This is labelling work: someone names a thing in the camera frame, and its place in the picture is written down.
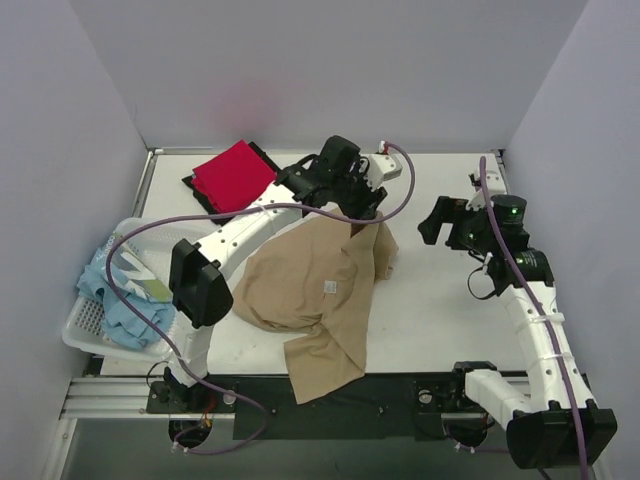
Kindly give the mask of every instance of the screw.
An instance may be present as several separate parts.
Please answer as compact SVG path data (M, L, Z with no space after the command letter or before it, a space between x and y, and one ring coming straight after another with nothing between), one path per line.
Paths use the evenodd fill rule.
M234 403L236 403L236 397L234 397L230 393L225 393L222 396L222 401L224 402L225 405L233 405Z
M423 404L431 403L433 396L429 393L429 390L420 390L418 392L418 401Z

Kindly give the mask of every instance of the plastic basket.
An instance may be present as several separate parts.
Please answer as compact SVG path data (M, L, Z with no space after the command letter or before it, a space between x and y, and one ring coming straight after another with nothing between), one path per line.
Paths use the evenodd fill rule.
M151 221L143 218L128 218L122 221L115 231L124 235ZM149 270L165 285L168 285L173 246L183 238L195 243L211 231L211 229L192 225L163 225L136 235L127 242L127 245ZM62 330L62 340L67 345L85 352L127 360L158 362L165 360L171 354L169 345L162 340L143 350L132 350L118 345L102 331L103 318L102 304L78 296ZM185 337L190 332L192 329L189 319L184 314L176 312L173 324L167 332L169 338L180 346L185 342Z

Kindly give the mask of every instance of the gray wall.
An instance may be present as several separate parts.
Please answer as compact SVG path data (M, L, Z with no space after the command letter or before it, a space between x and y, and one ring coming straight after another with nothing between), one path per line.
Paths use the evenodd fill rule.
M0 63L0 478L26 480L83 363L60 337L74 283L145 150L66 1L3 2Z
M586 0L70 0L148 145L503 148Z
M507 148L534 244L599 403L615 409L616 479L638 478L640 3L591 0Z

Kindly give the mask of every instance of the red towel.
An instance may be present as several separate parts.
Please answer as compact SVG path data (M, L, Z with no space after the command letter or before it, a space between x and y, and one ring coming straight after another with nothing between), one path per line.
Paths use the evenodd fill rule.
M193 169L193 186L221 213L243 210L276 178L244 141Z

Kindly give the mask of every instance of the white tabletop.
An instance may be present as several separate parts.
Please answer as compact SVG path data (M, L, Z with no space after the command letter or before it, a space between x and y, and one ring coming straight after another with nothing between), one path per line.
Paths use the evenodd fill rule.
M497 171L495 157L485 155L488 168ZM272 158L285 166L302 156L274 154ZM160 155L143 216L203 213L180 179L209 158ZM367 372L449 371L460 360L489 360L500 370L523 370L522 354L504 308L496 300L476 300L467 291L467 276L479 264L465 252L443 245L449 231L446 226L437 246L424 245L416 229L439 195L473 195L468 174L477 167L480 154L413 154L412 158L417 177L413 199L388 222L400 252L393 277L375 287L367 334ZM389 195L381 206L383 212L400 203L408 182L409 170L405 168L401 178L385 184ZM244 264L230 279L230 288L235 287L243 270ZM492 288L481 275L474 276L472 285L478 293ZM264 332L230 313L214 328L209 372L286 373L282 344L296 336ZM147 365L106 359L102 373L144 374L147 369Z

